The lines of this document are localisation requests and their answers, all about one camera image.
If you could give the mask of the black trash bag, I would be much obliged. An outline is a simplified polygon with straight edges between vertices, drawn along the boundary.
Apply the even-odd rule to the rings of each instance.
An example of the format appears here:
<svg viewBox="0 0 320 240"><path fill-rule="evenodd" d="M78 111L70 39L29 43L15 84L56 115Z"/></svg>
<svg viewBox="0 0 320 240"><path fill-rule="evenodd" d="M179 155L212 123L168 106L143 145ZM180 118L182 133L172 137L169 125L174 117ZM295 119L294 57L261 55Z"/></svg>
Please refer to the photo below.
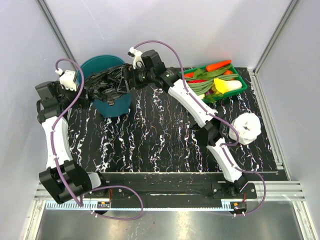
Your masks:
<svg viewBox="0 0 320 240"><path fill-rule="evenodd" d="M120 71L122 66L132 66L124 63L118 66L113 66L99 73L93 73L86 78L84 89L88 91L94 100L98 99L103 102L111 102L120 98L125 93L117 92L117 87L120 83Z"/></svg>

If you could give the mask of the teal plastic trash bin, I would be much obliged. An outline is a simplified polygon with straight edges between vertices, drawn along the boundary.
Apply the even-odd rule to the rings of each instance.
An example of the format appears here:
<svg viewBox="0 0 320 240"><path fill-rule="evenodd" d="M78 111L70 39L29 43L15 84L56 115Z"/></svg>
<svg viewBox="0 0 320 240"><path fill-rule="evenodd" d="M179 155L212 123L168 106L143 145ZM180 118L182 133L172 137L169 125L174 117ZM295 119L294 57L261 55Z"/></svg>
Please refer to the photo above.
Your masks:
<svg viewBox="0 0 320 240"><path fill-rule="evenodd" d="M99 73L124 63L125 61L117 56L104 54L89 58L80 67L83 71L84 78L87 79L90 74ZM116 118L129 112L132 95L131 93L126 93L111 102L95 99L92 103L104 118Z"/></svg>

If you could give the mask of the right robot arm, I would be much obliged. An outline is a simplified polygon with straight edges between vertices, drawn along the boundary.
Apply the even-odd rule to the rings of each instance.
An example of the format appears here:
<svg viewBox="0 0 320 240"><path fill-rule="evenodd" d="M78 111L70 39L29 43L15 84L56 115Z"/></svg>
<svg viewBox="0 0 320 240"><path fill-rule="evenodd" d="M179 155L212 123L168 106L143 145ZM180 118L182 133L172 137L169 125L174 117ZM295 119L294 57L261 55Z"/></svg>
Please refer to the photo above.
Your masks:
<svg viewBox="0 0 320 240"><path fill-rule="evenodd" d="M166 67L155 50L141 52L131 47L127 53L133 63L126 66L122 75L129 89L141 89L148 84L168 93L176 99L195 119L199 129L196 138L206 147L218 165L228 183L227 192L233 198L239 198L246 191L248 180L244 170L234 160L221 132L223 119L206 105L182 79L182 73L175 67Z"/></svg>

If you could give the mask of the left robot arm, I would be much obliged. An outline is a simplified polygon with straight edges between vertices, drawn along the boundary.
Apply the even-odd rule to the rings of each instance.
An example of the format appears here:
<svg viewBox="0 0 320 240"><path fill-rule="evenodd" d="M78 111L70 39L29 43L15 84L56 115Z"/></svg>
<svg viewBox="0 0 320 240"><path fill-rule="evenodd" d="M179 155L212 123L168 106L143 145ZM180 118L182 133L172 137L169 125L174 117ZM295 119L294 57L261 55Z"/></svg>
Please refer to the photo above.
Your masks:
<svg viewBox="0 0 320 240"><path fill-rule="evenodd" d="M77 93L65 89L58 81L43 82L35 90L40 97L36 102L37 120L47 144L46 169L38 175L40 183L58 204L90 191L98 198L106 196L109 186L99 173L86 172L72 158L67 107Z"/></svg>

